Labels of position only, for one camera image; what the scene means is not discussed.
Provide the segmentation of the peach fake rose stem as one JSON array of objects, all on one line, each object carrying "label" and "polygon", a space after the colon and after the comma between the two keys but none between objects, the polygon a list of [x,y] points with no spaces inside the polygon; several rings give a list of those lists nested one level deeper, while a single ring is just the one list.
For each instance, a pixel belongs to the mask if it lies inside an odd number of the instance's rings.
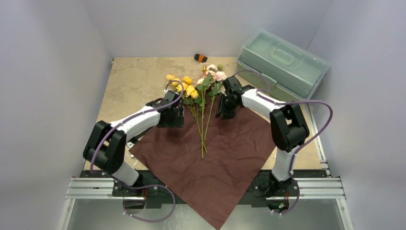
[{"label": "peach fake rose stem", "polygon": [[198,97],[194,99],[194,102],[199,105],[199,111],[201,112],[201,122],[200,122],[200,132],[201,132],[201,158],[204,158],[204,154],[206,153],[205,150],[205,143],[204,143],[204,113],[205,113],[205,106],[206,106],[206,92],[209,87],[215,82],[213,77],[217,71],[216,65],[209,65],[203,67],[203,77],[197,81],[196,85],[196,92],[198,93]]}]

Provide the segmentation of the dark red wrapping paper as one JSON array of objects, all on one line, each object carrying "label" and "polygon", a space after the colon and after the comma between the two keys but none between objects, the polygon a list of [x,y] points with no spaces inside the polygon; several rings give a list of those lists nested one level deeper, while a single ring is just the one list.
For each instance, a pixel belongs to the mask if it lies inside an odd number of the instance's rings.
[{"label": "dark red wrapping paper", "polygon": [[[184,127],[148,131],[131,152],[169,189],[177,183],[214,182],[237,187],[252,182],[275,149],[270,123],[248,108],[238,108],[232,119],[211,114],[201,158],[201,140],[189,110]],[[215,229],[220,229],[236,205],[221,201],[213,209],[189,205]]]}]

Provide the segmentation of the yellow fake flower stem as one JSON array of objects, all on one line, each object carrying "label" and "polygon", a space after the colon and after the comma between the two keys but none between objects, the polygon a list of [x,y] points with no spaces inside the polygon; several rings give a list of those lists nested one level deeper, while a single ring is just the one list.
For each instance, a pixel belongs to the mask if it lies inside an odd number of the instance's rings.
[{"label": "yellow fake flower stem", "polygon": [[194,102],[194,99],[198,97],[198,93],[196,92],[196,85],[197,83],[194,83],[194,81],[186,76],[183,77],[182,79],[176,78],[174,75],[167,75],[165,77],[165,80],[167,82],[167,87],[174,89],[178,93],[182,93],[182,103],[185,105],[189,111],[191,112],[194,121],[196,125],[198,126],[198,132],[199,136],[201,138],[201,132],[200,132],[200,122],[201,122],[201,112],[199,111],[199,105],[197,105]]}]

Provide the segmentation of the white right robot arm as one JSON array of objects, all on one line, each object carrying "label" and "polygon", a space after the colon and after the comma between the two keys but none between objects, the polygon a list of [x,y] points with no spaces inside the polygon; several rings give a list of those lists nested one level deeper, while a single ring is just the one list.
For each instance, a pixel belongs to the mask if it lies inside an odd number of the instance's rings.
[{"label": "white right robot arm", "polygon": [[251,85],[242,86],[235,76],[223,81],[223,86],[225,92],[220,95],[216,117],[233,118],[236,108],[240,106],[253,109],[270,120],[271,137],[277,154],[265,196],[282,194],[293,182],[296,152],[310,134],[300,106],[272,99]]}]

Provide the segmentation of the pink fake rose stem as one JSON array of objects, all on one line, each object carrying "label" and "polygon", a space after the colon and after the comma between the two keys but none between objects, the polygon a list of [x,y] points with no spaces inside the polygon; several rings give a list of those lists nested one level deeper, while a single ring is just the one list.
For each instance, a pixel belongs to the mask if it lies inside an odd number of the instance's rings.
[{"label": "pink fake rose stem", "polygon": [[210,124],[210,118],[211,118],[211,114],[213,111],[214,102],[216,100],[217,95],[220,92],[220,88],[222,87],[222,81],[224,81],[227,78],[227,75],[224,73],[223,64],[218,64],[218,65],[211,64],[211,65],[205,66],[203,68],[203,70],[205,70],[204,75],[203,75],[204,77],[207,77],[208,74],[211,76],[211,78],[209,80],[210,85],[208,86],[208,89],[209,89],[208,96],[211,99],[210,112],[209,112],[209,117],[208,117],[208,121],[207,121],[205,132],[204,132],[204,138],[203,138],[203,139],[206,139],[209,124]]}]

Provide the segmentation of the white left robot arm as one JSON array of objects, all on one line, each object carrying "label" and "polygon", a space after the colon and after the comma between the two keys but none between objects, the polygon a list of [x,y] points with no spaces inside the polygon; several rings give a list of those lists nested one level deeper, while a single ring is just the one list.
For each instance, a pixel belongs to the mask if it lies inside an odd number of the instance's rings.
[{"label": "white left robot arm", "polygon": [[141,110],[123,119],[97,122],[85,145],[83,158],[114,179],[114,191],[137,196],[144,191],[158,192],[159,183],[145,185],[143,176],[124,160],[128,141],[140,137],[152,127],[183,127],[182,96],[167,91],[163,98],[148,102]]}]

